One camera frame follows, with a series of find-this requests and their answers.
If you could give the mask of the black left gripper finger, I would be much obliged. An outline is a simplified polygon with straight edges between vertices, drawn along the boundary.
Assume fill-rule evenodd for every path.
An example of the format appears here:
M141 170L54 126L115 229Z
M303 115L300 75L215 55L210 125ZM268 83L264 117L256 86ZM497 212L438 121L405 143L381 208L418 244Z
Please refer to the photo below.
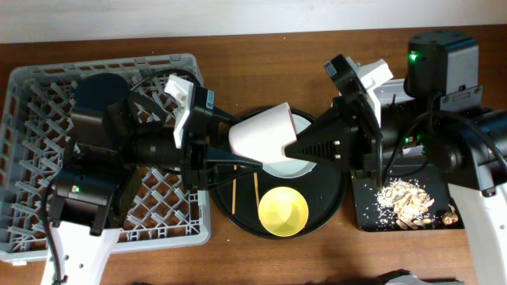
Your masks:
M238 118L237 116L225 112L218 107L213 108L213 117L217 119L219 122L225 124L238 124L241 122L241 119Z
M261 162L251 158L245 158L243 156L212 147L207 148L205 161L209 165L240 165L245 167L263 166Z

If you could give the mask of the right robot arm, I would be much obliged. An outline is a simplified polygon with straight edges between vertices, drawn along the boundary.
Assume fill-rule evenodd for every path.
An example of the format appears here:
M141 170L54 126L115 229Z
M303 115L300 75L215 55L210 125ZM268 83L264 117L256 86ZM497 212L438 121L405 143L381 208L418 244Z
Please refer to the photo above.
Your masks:
M375 90L392 76L382 60L360 66L337 55L325 69L339 94L285 154L381 188L402 149L421 146L459 210L478 281L505 283L506 112L482 106L476 39L452 30L412 36L403 102L379 102Z

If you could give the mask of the food scraps pile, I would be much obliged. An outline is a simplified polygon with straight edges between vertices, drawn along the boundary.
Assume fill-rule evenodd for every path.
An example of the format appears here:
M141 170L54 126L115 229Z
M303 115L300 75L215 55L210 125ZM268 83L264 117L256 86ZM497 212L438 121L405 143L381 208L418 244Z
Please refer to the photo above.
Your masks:
M376 194L379 211L377 225L394 226L400 230L424 229L433 222L429 208L435 199L418 183L392 180Z

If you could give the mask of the yellow plastic bowl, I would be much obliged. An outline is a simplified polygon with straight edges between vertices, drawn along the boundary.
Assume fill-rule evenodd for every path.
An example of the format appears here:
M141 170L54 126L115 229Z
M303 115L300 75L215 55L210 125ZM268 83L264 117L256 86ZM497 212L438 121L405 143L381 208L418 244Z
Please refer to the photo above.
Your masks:
M285 186L268 190L260 199L257 213L262 226L279 238L295 236L306 226L310 215L304 196Z

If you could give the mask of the pink plastic cup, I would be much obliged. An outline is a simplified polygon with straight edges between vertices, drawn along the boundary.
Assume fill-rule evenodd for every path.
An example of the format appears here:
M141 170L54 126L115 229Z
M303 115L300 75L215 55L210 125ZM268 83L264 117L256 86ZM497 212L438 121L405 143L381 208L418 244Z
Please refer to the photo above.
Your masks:
M228 139L233 154L263 164L291 161L284 152L287 145L296 141L289 104L284 102L234 125Z

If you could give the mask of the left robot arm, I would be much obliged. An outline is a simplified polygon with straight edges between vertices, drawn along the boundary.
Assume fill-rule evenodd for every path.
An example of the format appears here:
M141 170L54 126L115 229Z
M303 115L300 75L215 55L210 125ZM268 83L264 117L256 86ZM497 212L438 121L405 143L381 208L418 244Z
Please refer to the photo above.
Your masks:
M166 110L119 74L100 73L77 86L74 136L48 183L40 216L48 244L45 284L97 284L142 184L143 167L178 175L189 189L212 191L261 170L252 158L212 146L220 124L238 118L215 106L215 94L190 71L170 68Z

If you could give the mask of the gold foil wrapper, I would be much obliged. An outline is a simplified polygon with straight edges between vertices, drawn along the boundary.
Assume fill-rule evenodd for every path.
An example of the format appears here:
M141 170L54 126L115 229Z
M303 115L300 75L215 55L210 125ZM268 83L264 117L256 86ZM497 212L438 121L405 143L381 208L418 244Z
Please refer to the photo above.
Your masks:
M456 208L451 204L449 204L448 207L449 207L450 211L445 212L442 215L442 217L440 218L441 222L445 226L451 226L453 224L456 224L459 221L459 216L456 212Z

